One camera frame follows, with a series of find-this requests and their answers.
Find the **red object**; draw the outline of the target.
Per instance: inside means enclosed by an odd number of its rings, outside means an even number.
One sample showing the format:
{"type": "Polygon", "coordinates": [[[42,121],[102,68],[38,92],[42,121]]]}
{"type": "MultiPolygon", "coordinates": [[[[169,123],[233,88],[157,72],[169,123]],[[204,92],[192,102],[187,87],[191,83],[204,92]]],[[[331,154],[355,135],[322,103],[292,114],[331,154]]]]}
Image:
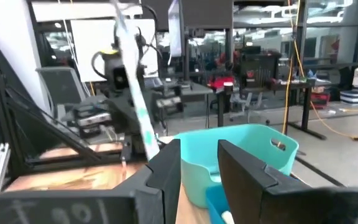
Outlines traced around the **red object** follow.
{"type": "Polygon", "coordinates": [[[212,90],[217,90],[224,87],[225,83],[234,83],[234,77],[225,76],[225,77],[212,77],[209,79],[207,86],[212,90]]]}

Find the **blue plastic bin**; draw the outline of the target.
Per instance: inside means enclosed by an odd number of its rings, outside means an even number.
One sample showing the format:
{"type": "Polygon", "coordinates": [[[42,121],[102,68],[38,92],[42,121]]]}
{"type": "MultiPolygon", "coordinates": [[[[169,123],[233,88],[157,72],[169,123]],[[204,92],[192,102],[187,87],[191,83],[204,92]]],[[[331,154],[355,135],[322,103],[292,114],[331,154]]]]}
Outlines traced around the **blue plastic bin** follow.
{"type": "Polygon", "coordinates": [[[230,208],[222,185],[215,185],[206,189],[206,203],[211,224],[225,224],[221,214],[227,210],[230,211],[230,208]]]}

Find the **teal patterned cutlery piece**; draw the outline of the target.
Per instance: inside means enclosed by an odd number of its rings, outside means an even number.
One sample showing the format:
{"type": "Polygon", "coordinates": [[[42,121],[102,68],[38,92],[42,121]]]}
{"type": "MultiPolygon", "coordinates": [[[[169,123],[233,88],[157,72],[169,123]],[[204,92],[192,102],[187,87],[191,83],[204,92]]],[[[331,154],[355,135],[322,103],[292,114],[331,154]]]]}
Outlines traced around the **teal patterned cutlery piece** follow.
{"type": "Polygon", "coordinates": [[[120,41],[120,50],[122,62],[126,69],[127,80],[135,107],[135,113],[139,121],[140,133],[145,148],[145,155],[150,161],[159,152],[157,139],[155,137],[154,128],[151,124],[149,112],[146,107],[142,90],[137,78],[137,67],[139,64],[139,51],[133,33],[127,28],[124,15],[122,14],[118,0],[110,0],[116,11],[117,36],[120,41]]]}

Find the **white office chair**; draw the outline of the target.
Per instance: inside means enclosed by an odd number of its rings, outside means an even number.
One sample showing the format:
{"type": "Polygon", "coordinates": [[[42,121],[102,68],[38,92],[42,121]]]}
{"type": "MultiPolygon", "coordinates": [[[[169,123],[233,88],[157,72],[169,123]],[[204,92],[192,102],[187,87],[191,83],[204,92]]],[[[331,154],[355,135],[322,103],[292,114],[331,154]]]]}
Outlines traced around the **white office chair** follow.
{"type": "Polygon", "coordinates": [[[233,122],[236,118],[241,116],[246,117],[246,123],[250,123],[250,114],[252,110],[259,109],[262,106],[264,99],[263,92],[259,92],[256,97],[253,97],[253,92],[248,92],[244,97],[240,93],[232,93],[229,99],[229,121],[233,122]]]}

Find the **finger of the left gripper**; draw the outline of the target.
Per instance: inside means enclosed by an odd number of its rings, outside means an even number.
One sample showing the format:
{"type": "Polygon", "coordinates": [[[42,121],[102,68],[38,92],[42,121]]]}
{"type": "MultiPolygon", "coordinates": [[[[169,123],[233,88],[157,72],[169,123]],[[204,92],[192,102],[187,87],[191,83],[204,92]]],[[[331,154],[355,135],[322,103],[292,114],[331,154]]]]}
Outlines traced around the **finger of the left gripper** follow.
{"type": "Polygon", "coordinates": [[[122,121],[116,125],[116,131],[124,134],[123,150],[126,155],[144,156],[145,148],[137,122],[122,121]]]}

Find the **cream-handled knife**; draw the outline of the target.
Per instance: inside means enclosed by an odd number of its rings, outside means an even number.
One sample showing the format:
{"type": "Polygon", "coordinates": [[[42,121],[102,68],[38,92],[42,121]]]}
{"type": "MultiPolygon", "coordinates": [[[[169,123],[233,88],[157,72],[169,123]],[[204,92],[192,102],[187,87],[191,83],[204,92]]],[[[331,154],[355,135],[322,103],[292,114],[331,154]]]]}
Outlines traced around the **cream-handled knife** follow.
{"type": "Polygon", "coordinates": [[[222,212],[221,218],[225,224],[234,224],[234,219],[230,211],[222,212]]]}

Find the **grey office chair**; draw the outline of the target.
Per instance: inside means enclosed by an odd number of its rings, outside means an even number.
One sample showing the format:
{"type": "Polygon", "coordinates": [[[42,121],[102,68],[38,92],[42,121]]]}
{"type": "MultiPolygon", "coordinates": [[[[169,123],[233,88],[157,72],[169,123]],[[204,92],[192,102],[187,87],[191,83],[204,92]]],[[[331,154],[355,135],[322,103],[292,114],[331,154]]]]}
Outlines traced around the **grey office chair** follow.
{"type": "Polygon", "coordinates": [[[51,110],[59,121],[73,122],[73,108],[91,97],[85,91],[76,71],[71,67],[42,67],[36,69],[40,79],[46,86],[48,98],[51,100],[51,110]]]}

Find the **grey desk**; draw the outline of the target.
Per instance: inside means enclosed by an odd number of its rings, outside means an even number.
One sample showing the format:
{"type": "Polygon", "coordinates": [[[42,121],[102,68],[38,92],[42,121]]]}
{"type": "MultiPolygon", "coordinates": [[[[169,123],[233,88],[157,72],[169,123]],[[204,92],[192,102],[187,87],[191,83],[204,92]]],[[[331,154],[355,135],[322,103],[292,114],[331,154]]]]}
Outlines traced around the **grey desk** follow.
{"type": "Polygon", "coordinates": [[[185,103],[204,100],[206,108],[205,127],[210,127],[209,96],[213,94],[213,90],[209,87],[191,81],[180,82],[179,80],[173,80],[170,82],[163,82],[159,77],[146,77],[145,87],[156,91],[161,95],[162,99],[181,99],[182,106],[185,106],[185,103]]]}

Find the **stacked storage bins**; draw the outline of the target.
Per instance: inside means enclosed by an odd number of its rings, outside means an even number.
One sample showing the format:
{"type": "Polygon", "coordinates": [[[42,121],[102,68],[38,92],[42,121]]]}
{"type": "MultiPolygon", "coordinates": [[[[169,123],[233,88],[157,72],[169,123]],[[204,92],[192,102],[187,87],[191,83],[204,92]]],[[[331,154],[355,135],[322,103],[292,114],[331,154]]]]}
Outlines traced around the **stacked storage bins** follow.
{"type": "Polygon", "coordinates": [[[340,101],[349,105],[358,105],[358,91],[345,90],[340,92],[340,101]]]}

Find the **black monitor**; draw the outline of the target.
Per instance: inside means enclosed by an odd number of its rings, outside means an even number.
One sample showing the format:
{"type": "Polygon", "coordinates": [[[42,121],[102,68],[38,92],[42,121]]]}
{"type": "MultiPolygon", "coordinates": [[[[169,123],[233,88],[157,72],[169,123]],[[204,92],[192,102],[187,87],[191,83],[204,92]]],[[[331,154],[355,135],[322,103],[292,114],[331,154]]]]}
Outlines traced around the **black monitor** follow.
{"type": "MultiPolygon", "coordinates": [[[[168,8],[173,0],[141,0],[157,14],[158,30],[168,30],[168,8]]],[[[232,26],[234,0],[180,0],[184,25],[204,29],[232,26]]]]}

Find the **mint green plastic bin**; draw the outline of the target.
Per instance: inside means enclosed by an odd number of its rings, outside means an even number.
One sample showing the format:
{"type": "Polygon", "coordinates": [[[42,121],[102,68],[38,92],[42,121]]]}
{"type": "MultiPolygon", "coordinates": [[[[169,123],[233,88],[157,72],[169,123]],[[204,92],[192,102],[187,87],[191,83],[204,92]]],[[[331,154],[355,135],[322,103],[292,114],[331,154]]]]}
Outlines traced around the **mint green plastic bin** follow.
{"type": "Polygon", "coordinates": [[[199,129],[174,136],[180,140],[181,181],[188,200],[206,207],[206,189],[219,185],[218,141],[227,140],[280,172],[290,175],[298,143],[266,125],[241,124],[199,129]]]}

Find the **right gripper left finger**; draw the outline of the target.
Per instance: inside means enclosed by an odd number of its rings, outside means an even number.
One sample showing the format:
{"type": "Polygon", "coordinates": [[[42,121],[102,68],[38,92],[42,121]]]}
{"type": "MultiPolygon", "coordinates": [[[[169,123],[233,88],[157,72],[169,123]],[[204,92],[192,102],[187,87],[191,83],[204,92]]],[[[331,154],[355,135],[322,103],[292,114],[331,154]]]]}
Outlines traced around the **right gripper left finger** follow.
{"type": "Polygon", "coordinates": [[[174,139],[110,190],[2,193],[0,224],[175,224],[180,163],[180,140],[174,139]]]}

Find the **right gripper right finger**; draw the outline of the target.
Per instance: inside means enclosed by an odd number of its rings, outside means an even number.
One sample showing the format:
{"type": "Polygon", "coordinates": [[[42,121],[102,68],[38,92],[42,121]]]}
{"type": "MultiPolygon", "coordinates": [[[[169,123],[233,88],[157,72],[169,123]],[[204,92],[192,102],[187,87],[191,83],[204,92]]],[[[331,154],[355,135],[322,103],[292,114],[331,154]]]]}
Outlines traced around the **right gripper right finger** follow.
{"type": "Polygon", "coordinates": [[[358,224],[358,187],[312,188],[226,140],[218,161],[235,224],[358,224]]]}

